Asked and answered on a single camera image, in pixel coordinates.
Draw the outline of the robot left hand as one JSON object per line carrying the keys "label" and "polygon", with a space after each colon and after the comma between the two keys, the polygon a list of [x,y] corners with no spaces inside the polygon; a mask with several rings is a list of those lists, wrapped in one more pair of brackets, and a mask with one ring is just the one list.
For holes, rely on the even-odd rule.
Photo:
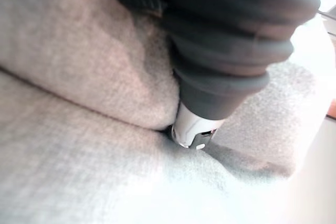
{"label": "robot left hand", "polygon": [[240,104],[293,53],[291,36],[320,0],[118,0],[159,18],[180,83],[173,141],[204,148]]}

